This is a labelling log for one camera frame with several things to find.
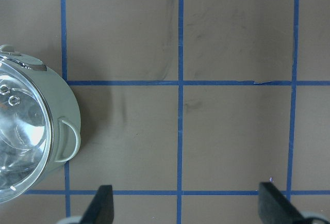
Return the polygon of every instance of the cooking pot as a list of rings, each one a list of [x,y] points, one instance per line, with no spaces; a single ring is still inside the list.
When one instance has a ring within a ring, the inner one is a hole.
[[[0,203],[40,182],[80,147],[80,112],[42,61],[0,46]]]

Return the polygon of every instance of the white handle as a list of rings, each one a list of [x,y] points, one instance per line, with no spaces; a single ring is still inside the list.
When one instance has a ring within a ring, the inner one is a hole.
[[[72,123],[70,123],[67,119],[65,119],[65,117],[61,117],[58,120],[59,120],[59,122],[64,123],[67,126],[69,126],[72,129],[72,131],[76,137],[76,146],[75,146],[72,154],[66,158],[55,160],[55,162],[67,162],[77,154],[77,152],[80,148],[80,133],[79,133],[78,129],[76,128],[76,126],[73,125]]]

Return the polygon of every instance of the lid handle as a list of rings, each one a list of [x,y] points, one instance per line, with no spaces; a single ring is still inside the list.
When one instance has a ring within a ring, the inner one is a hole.
[[[66,158],[61,158],[61,159],[55,160],[55,162],[62,163],[62,162],[69,161],[70,159],[72,159],[77,154],[77,152],[78,152],[78,150],[80,148],[80,141],[81,141],[81,139],[80,139],[80,133],[79,133],[78,129],[76,128],[76,126],[74,124],[72,124],[70,121],[68,121],[67,118],[60,117],[58,119],[58,121],[61,122],[61,123],[66,124],[69,128],[71,128],[72,131],[73,131],[73,133],[74,133],[74,135],[75,135],[75,138],[76,138],[76,146],[75,146],[73,152],[71,153],[71,155],[68,156],[68,157],[66,157]]]

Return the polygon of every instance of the floor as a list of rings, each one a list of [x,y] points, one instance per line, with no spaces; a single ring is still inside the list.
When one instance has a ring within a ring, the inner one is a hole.
[[[2,0],[0,43],[72,87],[82,146],[1,223],[261,223],[258,183],[330,217],[330,0]]]

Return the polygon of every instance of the pot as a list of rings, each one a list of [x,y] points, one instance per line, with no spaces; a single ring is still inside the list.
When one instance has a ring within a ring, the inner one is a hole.
[[[0,203],[40,182],[80,147],[80,112],[42,61],[0,46]]]

